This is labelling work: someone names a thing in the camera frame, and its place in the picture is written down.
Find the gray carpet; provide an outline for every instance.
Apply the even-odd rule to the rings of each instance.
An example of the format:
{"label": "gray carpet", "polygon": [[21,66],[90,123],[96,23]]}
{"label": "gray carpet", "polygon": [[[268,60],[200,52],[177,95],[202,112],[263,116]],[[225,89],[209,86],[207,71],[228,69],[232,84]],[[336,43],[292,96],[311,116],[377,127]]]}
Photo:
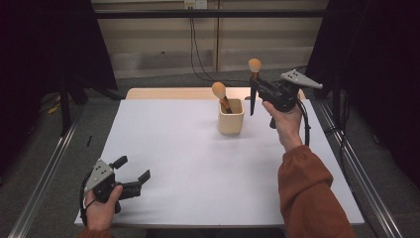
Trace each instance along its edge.
{"label": "gray carpet", "polygon": [[[263,70],[261,77],[277,79],[282,70]],[[243,82],[230,82],[233,86],[248,86],[248,71],[209,73],[217,80],[234,79]],[[119,93],[125,95],[133,87],[201,87],[211,86],[211,81],[199,79],[194,74],[169,75],[147,78],[119,79]],[[312,89],[305,89],[308,98],[313,99]],[[75,237],[81,230],[73,224],[78,211],[78,192],[81,180],[89,167],[99,158],[105,145],[119,102],[105,98],[101,94],[87,90],[89,102],[83,106],[71,104],[73,115],[82,111],[75,132],[65,151],[52,183],[41,203],[27,237]],[[314,109],[321,118],[320,109]],[[324,128],[328,125],[321,119]],[[381,144],[373,139],[373,131],[351,108],[347,124],[347,138],[355,149],[363,167],[394,217],[404,237],[418,237],[420,234],[420,192],[395,165],[391,155]],[[8,173],[3,177],[0,187],[0,237],[7,237],[22,212],[38,180],[47,166],[59,140],[61,122],[60,112],[40,113],[33,134],[22,149]],[[340,158],[340,146],[332,135],[328,136],[336,157]],[[361,203],[361,208],[372,223],[379,237],[386,237],[376,219],[365,194],[352,171],[345,164],[350,185]],[[367,224],[355,226],[359,237],[374,237]],[[115,228],[116,237],[145,237],[146,232],[134,228]]]}

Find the orange sleeve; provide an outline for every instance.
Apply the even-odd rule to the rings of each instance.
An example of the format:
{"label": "orange sleeve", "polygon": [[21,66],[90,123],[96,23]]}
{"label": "orange sleeve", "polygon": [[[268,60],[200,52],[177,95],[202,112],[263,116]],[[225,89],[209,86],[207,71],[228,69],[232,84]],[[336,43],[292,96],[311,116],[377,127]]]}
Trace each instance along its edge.
{"label": "orange sleeve", "polygon": [[356,237],[330,186],[333,177],[307,146],[283,155],[278,170],[280,211],[294,237]]}
{"label": "orange sleeve", "polygon": [[84,227],[77,238],[112,238],[111,231],[95,231]]}

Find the person's arm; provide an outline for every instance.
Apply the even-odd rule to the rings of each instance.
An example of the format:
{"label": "person's arm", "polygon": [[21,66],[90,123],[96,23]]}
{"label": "person's arm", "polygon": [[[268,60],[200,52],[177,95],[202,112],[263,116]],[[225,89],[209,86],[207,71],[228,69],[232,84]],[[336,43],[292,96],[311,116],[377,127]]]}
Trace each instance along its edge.
{"label": "person's arm", "polygon": [[95,201],[95,194],[90,190],[84,203],[90,204],[86,210],[87,216],[87,227],[78,235],[78,238],[111,238],[112,233],[110,231],[112,219],[115,213],[115,203],[118,201],[123,187],[116,186],[106,203]]}
{"label": "person's arm", "polygon": [[346,213],[330,189],[333,177],[299,136],[301,112],[281,113],[263,106],[274,118],[286,153],[278,170],[280,211],[290,237],[356,237]]}

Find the hand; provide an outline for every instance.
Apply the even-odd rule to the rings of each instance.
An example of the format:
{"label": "hand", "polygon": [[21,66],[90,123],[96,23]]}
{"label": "hand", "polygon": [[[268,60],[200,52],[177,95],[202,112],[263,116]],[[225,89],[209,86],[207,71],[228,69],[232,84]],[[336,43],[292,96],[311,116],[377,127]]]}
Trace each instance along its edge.
{"label": "hand", "polygon": [[302,112],[297,105],[287,113],[277,111],[268,101],[264,101],[262,105],[274,118],[278,138],[286,152],[303,145],[299,135]]}
{"label": "hand", "polygon": [[86,210],[87,228],[89,228],[89,230],[109,230],[115,213],[115,203],[118,201],[122,192],[123,187],[121,185],[114,187],[106,203],[93,201],[96,198],[95,193],[93,193],[92,190],[87,192],[84,204],[87,205],[93,201]]}

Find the power outlet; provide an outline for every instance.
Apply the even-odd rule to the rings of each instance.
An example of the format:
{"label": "power outlet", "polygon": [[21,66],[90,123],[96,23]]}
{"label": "power outlet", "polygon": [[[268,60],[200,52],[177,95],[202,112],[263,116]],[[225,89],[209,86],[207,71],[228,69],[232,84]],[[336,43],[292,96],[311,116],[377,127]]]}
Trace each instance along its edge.
{"label": "power outlet", "polygon": [[195,9],[207,9],[207,0],[196,0]]}
{"label": "power outlet", "polygon": [[184,0],[185,9],[195,9],[195,0]]}

